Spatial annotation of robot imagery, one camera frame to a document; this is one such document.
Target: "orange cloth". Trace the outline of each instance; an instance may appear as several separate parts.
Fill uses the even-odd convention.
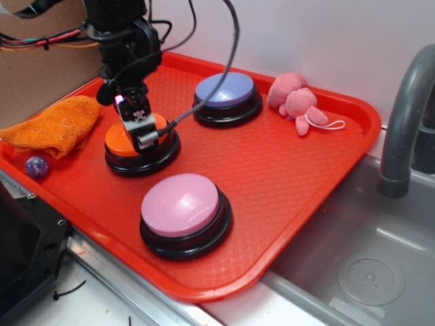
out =
[[[54,103],[33,119],[0,130],[0,138],[18,152],[42,149],[59,159],[84,147],[100,110],[93,98],[73,96]]]

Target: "purple ball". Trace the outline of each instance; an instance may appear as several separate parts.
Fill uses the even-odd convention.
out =
[[[40,179],[48,173],[48,162],[41,156],[32,156],[26,162],[26,173],[32,179]]]

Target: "sink basin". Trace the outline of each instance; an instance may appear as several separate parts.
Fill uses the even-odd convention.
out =
[[[364,156],[270,271],[340,325],[433,325],[435,178],[413,171],[409,194],[389,199],[378,169]]]

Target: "large pink button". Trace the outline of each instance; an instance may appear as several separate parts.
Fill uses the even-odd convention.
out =
[[[174,175],[157,183],[145,195],[143,221],[159,236],[179,238],[206,227],[219,208],[218,190],[202,175]]]

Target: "red tray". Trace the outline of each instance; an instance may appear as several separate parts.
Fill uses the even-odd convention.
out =
[[[168,120],[189,109],[196,85],[222,72],[210,62],[165,54],[157,73],[147,78],[153,111]],[[118,120],[105,107],[83,150],[49,159],[49,175],[34,181],[24,163],[35,153],[19,154],[0,142],[0,168],[50,203],[93,241],[166,294],[189,302],[218,300],[256,282],[328,194],[363,156],[381,130],[377,112],[358,99],[312,88],[318,107],[343,130],[312,128],[303,138],[292,121],[266,104],[273,81],[250,75],[263,95],[262,113],[248,124],[213,129],[193,117],[177,131],[181,153],[164,170],[129,179],[113,174],[104,161],[106,130]],[[96,79],[72,95],[95,96]],[[146,192],[178,173],[211,179],[229,198],[234,225],[214,252],[192,261],[167,261],[153,255],[139,233],[140,206]]]

